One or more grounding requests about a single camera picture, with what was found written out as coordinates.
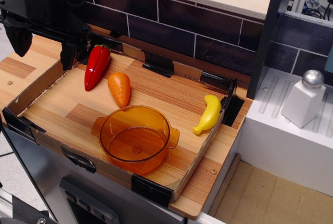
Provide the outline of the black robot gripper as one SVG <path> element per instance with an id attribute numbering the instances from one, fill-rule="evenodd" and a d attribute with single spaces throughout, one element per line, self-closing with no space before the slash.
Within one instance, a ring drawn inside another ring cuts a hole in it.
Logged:
<path id="1" fill-rule="evenodd" d="M 77 48 L 90 46 L 91 28 L 81 18 L 85 0 L 1 0 L 1 23 L 17 55 L 23 57 L 33 34 L 62 43 L 63 71 L 72 69 Z"/>

